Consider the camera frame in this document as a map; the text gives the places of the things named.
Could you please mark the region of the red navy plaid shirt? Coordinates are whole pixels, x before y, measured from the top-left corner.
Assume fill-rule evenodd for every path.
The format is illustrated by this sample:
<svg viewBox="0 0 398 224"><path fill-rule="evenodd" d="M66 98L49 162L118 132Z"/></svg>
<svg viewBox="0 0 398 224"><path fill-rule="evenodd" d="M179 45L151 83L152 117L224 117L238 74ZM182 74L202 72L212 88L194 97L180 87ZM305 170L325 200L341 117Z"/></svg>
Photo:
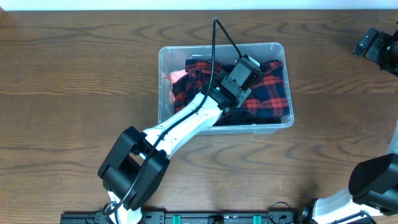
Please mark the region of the red navy plaid shirt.
<svg viewBox="0 0 398 224"><path fill-rule="evenodd" d="M211 60L188 59L187 74L171 87L175 97L174 113L186 107L200 91L202 84L210 80ZM289 114L289 103L283 80L284 63L270 60L260 64L259 81L251 87L251 94L235 113L248 113L259 118L279 118Z"/></svg>

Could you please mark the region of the black garment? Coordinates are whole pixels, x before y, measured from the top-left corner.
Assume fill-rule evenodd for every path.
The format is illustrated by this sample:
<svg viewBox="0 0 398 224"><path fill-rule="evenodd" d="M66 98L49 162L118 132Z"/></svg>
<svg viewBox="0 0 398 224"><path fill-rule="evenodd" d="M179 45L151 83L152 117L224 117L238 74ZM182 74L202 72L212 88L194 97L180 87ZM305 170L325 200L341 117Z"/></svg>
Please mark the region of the black garment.
<svg viewBox="0 0 398 224"><path fill-rule="evenodd" d="M214 126L237 126L252 124L280 124L280 118L259 118L248 113L231 114L222 116Z"/></svg>

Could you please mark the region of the pink shirt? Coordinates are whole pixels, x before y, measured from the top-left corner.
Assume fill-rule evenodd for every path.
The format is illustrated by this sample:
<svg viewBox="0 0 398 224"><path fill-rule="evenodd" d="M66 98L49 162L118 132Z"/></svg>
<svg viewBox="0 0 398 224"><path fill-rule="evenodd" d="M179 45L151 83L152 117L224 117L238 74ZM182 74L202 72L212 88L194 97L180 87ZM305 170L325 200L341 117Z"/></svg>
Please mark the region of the pink shirt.
<svg viewBox="0 0 398 224"><path fill-rule="evenodd" d="M187 74L187 72L185 71L185 69L171 72L169 75L170 86L172 86L179 79L184 77L186 74ZM174 97L174 94L172 93L172 89L170 89L169 97L170 97L170 103L174 104L175 97Z"/></svg>

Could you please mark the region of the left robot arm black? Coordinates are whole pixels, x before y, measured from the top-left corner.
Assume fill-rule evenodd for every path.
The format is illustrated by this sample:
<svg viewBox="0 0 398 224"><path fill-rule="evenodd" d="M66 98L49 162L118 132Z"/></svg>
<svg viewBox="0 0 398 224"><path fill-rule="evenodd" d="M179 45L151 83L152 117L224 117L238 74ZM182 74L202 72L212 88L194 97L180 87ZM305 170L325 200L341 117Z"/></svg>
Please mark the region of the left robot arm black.
<svg viewBox="0 0 398 224"><path fill-rule="evenodd" d="M104 207L104 216L115 218L120 208L139 210L158 189L171 156L223 113L239 108L251 85L250 80L216 78L163 123L142 132L133 126L125 129L98 170L104 188L116 196Z"/></svg>

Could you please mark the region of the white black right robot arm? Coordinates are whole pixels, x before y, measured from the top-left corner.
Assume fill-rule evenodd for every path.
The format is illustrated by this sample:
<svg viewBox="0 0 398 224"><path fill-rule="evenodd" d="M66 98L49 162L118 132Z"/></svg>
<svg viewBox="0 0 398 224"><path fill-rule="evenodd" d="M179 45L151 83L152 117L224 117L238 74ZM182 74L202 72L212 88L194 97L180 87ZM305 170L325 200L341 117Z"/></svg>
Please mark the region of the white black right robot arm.
<svg viewBox="0 0 398 224"><path fill-rule="evenodd" d="M397 33L370 28L353 50L397 76ZM397 132L383 156L360 162L347 188L303 207L295 223L374 223L374 217L397 214Z"/></svg>

